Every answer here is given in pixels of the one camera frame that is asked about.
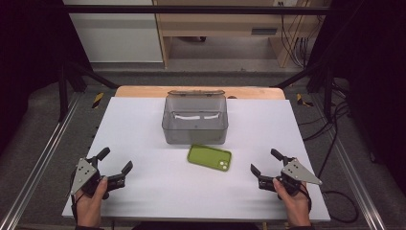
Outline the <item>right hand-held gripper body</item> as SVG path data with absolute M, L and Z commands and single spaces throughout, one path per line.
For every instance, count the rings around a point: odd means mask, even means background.
M 304 167 L 296 158 L 283 160 L 281 175 L 277 176 L 286 191 L 295 196 L 300 190 L 303 182 L 321 185 L 322 180 Z

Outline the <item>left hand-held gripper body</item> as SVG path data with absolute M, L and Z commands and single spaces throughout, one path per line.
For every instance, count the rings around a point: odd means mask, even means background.
M 100 159 L 97 156 L 90 159 L 81 158 L 78 161 L 71 183 L 71 195 L 74 195 L 79 190 L 82 190 L 90 197 L 95 194 L 99 182 L 102 180 L 101 173 L 98 169 L 99 162 Z

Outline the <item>green phone case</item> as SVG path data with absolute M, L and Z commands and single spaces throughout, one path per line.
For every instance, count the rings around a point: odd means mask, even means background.
M 190 163 L 223 172 L 229 170 L 231 159 L 227 150 L 202 145 L 192 145 L 187 156 Z

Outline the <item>transparent grey plastic box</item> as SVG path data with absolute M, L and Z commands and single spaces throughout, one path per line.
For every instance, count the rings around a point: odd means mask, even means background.
M 162 119 L 168 144 L 222 145 L 228 126 L 223 90 L 171 90 L 168 93 Z

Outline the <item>person's left hand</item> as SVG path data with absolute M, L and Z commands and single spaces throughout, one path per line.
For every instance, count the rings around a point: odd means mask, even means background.
M 75 194 L 77 208 L 77 225 L 82 227 L 99 228 L 101 226 L 102 198 L 107 189 L 107 178 L 104 177 L 92 197 L 82 190 Z

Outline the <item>person's right hand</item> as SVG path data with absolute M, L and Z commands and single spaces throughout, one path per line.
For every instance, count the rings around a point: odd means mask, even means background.
M 291 196 L 276 178 L 273 179 L 273 184 L 284 203 L 289 227 L 310 227 L 307 197 L 302 193 Z

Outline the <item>black metal stand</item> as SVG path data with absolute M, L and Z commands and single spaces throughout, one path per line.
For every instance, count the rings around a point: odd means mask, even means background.
M 93 70 L 80 66 L 74 62 L 64 63 L 57 72 L 58 75 L 58 90 L 59 90 L 59 121 L 62 122 L 68 114 L 68 94 L 67 83 L 70 83 L 75 92 L 84 92 L 87 88 L 83 76 L 90 77 L 94 81 L 107 86 L 110 89 L 118 89 L 120 86 Z
M 331 122 L 333 74 L 328 64 L 322 63 L 321 61 L 316 62 L 313 65 L 306 67 L 303 71 L 297 73 L 293 77 L 273 85 L 273 88 L 284 89 L 292 83 L 303 79 L 304 77 L 309 77 L 306 87 L 309 93 L 318 92 L 321 87 L 324 87 L 323 113 L 327 120 Z

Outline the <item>wooden table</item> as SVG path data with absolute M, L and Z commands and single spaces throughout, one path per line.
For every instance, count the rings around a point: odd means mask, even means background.
M 285 95 L 280 88 L 251 86 L 145 86 L 124 85 L 117 89 L 116 97 L 165 98 L 172 91 L 218 91 L 225 96 L 237 99 L 284 100 Z

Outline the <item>white cabinet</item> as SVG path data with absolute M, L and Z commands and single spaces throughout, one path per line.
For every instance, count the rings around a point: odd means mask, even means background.
M 162 62 L 152 13 L 71 13 L 91 63 Z

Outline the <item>black curtain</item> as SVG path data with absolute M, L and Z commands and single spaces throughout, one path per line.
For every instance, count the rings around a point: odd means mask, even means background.
M 90 61 L 63 0 L 0 0 L 0 154 L 37 89 L 57 81 L 62 64 Z
M 406 194 L 406 0 L 331 0 L 310 64 L 350 84 L 349 104 L 372 152 Z

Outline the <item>wooden desk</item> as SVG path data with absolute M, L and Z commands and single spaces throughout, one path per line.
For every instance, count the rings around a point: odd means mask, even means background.
M 331 0 L 152 0 L 155 6 L 239 6 L 239 7 L 328 7 Z M 169 43 L 177 36 L 266 37 L 284 68 L 294 57 L 299 38 L 318 35 L 321 15 L 266 14 L 165 14 L 156 15 L 164 60 L 169 59 Z M 275 35 L 251 35 L 253 28 L 278 28 Z

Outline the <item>black metal crossbar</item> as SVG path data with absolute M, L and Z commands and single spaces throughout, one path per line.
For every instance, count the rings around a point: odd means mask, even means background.
M 283 14 L 283 15 L 328 15 L 331 8 L 309 7 L 238 7 L 238 6 L 107 6 L 65 5 L 69 13 L 183 13 L 183 14 Z

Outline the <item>aluminium rail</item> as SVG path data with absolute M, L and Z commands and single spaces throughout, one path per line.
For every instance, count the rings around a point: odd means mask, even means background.
M 323 113 L 324 101 L 322 97 L 319 95 L 312 95 L 311 99 L 313 100 L 317 111 L 322 115 L 324 121 L 330 126 L 330 129 L 327 131 L 327 136 L 331 140 L 328 152 L 336 153 L 341 169 L 359 207 L 360 214 L 364 217 L 370 230 L 387 230 L 382 217 L 372 201 L 365 183 L 362 181 L 360 174 L 351 162 L 350 157 L 339 138 L 338 121 L 350 111 L 347 103 L 340 102 L 331 109 L 332 121 L 329 122 Z
M 54 129 L 44 150 L 41 152 L 38 160 L 36 161 L 34 168 L 32 169 L 23 188 L 13 202 L 12 207 L 9 209 L 5 217 L 0 221 L 0 230 L 14 230 L 17 226 L 17 223 L 20 221 L 27 205 L 29 204 L 42 175 L 47 169 L 66 128 L 77 110 L 81 98 L 81 93 L 73 94 L 71 101 L 68 103 L 68 110 L 65 117 L 57 123 L 56 128 Z

